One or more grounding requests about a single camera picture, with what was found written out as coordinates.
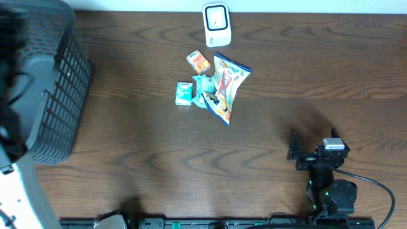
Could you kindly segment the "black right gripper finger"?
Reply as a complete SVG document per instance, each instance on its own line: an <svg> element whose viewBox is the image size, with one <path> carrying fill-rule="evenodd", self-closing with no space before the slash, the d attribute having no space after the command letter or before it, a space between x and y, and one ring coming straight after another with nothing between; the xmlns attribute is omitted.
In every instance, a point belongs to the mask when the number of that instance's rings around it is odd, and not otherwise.
<svg viewBox="0 0 407 229"><path fill-rule="evenodd" d="M287 152L287 159L298 159L301 155L301 146L295 131L291 134L291 143Z"/></svg>
<svg viewBox="0 0 407 229"><path fill-rule="evenodd" d="M334 127L331 129L331 137L340 139L342 141L342 144L344 145L344 150L350 151L350 148L345 143L345 141L340 137L339 133L337 132L337 130Z"/></svg>

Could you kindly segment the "yellow snack chip bag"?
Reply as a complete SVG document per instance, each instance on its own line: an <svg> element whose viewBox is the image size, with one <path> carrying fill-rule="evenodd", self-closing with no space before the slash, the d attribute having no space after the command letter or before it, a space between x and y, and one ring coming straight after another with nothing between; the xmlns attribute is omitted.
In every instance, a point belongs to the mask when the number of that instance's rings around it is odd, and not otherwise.
<svg viewBox="0 0 407 229"><path fill-rule="evenodd" d="M212 79L215 92L202 92L201 96L207 109L228 127L237 90L252 73L252 69L220 53L214 55L214 64L215 73Z"/></svg>

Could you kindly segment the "mint green wipes pack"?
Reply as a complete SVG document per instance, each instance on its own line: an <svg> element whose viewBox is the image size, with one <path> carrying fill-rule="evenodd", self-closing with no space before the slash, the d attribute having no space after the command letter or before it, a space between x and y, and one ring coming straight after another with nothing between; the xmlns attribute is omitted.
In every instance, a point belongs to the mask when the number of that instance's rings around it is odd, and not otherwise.
<svg viewBox="0 0 407 229"><path fill-rule="evenodd" d="M193 79L196 83L195 96L192 98L192 103L197 105L200 108L207 109L205 105L205 99L202 96L203 92L213 94L216 90L214 85L214 78L212 76L196 75L193 76Z"/></svg>

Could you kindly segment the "teal tissue pack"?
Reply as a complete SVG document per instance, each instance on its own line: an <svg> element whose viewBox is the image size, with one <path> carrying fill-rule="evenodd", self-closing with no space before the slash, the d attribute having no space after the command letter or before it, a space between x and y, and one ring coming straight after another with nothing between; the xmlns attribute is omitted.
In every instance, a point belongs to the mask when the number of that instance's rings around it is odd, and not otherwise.
<svg viewBox="0 0 407 229"><path fill-rule="evenodd" d="M178 106L190 106L193 95L193 84L190 82L178 82L176 87L175 104Z"/></svg>

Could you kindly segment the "orange tissue pack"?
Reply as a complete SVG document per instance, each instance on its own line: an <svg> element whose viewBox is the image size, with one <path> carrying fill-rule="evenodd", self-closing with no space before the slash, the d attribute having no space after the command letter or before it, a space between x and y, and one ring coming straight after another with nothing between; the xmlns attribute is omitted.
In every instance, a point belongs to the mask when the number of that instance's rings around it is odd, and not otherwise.
<svg viewBox="0 0 407 229"><path fill-rule="evenodd" d="M210 69L211 63L205 58L200 50L195 50L191 54L186 56L187 62L197 72L202 74Z"/></svg>

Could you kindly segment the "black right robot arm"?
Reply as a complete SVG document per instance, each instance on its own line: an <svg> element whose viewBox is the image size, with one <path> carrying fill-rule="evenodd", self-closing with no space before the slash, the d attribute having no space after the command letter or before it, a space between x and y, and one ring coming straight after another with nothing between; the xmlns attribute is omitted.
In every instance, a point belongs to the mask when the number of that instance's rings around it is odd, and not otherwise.
<svg viewBox="0 0 407 229"><path fill-rule="evenodd" d="M308 217L312 224L323 219L347 218L354 213L357 186L345 179L335 179L333 171L344 164L350 148L337 131L331 129L331 137L322 140L312 153L301 150L296 132L292 133L287 159L296 162L296 170L306 170L309 175L307 198L314 206Z"/></svg>

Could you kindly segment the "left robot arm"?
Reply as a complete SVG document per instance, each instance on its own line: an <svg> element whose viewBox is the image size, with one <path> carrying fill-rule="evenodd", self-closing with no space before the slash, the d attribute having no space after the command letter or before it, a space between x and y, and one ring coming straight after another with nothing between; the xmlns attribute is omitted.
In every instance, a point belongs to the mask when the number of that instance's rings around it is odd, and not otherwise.
<svg viewBox="0 0 407 229"><path fill-rule="evenodd" d="M63 1L1 2L1 226L136 228L124 212L57 219L36 174L72 152L92 70Z"/></svg>

